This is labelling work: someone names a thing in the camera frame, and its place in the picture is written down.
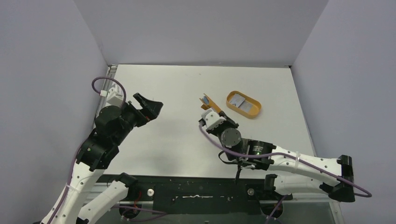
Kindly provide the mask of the yellow leather card holder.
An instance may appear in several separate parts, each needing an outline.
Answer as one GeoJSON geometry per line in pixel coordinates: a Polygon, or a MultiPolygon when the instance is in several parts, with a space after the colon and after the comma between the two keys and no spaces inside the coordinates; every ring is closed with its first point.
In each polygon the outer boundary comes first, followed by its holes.
{"type": "Polygon", "coordinates": [[[222,111],[221,108],[206,94],[204,94],[203,97],[200,98],[200,101],[202,103],[201,108],[203,110],[208,110],[212,108],[217,113],[220,113],[222,111]]]}

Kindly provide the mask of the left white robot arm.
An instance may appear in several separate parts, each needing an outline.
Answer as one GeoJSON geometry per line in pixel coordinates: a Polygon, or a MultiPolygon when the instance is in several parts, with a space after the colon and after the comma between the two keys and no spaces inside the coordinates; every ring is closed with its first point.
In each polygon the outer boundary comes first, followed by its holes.
{"type": "Polygon", "coordinates": [[[74,155],[65,187],[42,224],[94,224],[122,199],[138,196],[137,179],[121,173],[97,197],[86,203],[91,189],[119,152],[119,145],[135,127],[155,120],[162,102],[133,97],[141,108],[131,102],[109,105],[99,111],[95,128],[74,155]]]}

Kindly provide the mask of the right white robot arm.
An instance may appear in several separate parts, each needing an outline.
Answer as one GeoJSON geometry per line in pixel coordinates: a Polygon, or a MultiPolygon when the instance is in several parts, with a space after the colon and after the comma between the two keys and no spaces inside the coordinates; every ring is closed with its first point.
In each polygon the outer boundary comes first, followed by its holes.
{"type": "Polygon", "coordinates": [[[355,201],[352,157],[320,158],[286,150],[272,143],[243,138],[238,124],[223,112],[209,109],[201,115],[200,129],[216,136],[226,164],[242,169],[271,171],[262,192],[268,199],[293,193],[325,194],[332,200],[355,201]]]}

